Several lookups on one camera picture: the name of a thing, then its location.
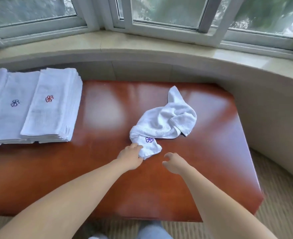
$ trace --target right arm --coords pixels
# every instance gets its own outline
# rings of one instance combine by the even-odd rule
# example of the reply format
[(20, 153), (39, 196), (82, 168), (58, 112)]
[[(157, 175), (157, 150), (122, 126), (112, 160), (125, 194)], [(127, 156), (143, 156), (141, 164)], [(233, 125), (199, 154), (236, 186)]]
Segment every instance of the right arm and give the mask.
[(177, 153), (167, 153), (163, 165), (179, 174), (214, 239), (277, 239), (248, 210), (190, 166)]

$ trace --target beige carpet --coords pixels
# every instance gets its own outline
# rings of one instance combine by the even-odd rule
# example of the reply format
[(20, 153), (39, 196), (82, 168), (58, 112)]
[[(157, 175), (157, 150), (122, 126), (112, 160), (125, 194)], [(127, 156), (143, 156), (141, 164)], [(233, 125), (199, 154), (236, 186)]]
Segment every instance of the beige carpet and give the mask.
[[(278, 239), (293, 239), (293, 177), (280, 166), (251, 150), (256, 172), (265, 193), (265, 200), (256, 217), (264, 223)], [(0, 228), (10, 221), (0, 217)], [(163, 221), (164, 228), (174, 239), (211, 239), (203, 223)], [(74, 239), (87, 239), (97, 230), (110, 239), (133, 239), (137, 234), (139, 221), (100, 220), (85, 223)]]

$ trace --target embroidered logo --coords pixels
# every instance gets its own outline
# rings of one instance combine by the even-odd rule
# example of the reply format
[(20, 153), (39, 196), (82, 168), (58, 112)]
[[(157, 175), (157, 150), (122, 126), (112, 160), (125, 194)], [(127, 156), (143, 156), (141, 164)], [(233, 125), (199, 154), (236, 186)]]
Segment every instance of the embroidered logo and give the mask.
[(12, 107), (17, 106), (20, 104), (19, 100), (13, 100), (12, 103), (10, 104)]
[(47, 96), (46, 97), (46, 102), (52, 102), (53, 96)]
[(148, 143), (151, 143), (151, 142), (154, 141), (154, 139), (153, 138), (146, 137), (145, 138), (145, 141), (148, 142)]

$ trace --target blue jeans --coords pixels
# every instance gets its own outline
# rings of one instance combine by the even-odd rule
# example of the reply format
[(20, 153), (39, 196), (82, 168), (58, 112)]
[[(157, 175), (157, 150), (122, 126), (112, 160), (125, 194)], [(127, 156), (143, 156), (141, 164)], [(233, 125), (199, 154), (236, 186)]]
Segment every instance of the blue jeans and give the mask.
[[(89, 239), (108, 239), (105, 235), (96, 235)], [(163, 228), (160, 221), (142, 221), (137, 239), (173, 239)]]

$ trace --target hand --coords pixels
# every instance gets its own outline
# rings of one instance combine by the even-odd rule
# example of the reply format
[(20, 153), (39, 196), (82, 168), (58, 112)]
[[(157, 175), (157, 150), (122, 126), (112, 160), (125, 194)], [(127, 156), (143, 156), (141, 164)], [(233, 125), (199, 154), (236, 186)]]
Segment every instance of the hand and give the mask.
[(164, 155), (165, 158), (168, 158), (168, 161), (163, 161), (162, 164), (165, 168), (168, 169), (171, 173), (180, 174), (184, 168), (187, 168), (189, 164), (179, 156), (177, 153), (167, 153)]
[(143, 158), (139, 157), (141, 148), (143, 148), (143, 146), (137, 143), (126, 146), (125, 149), (119, 153), (117, 157), (118, 161), (120, 161), (127, 170), (136, 169), (143, 162)]

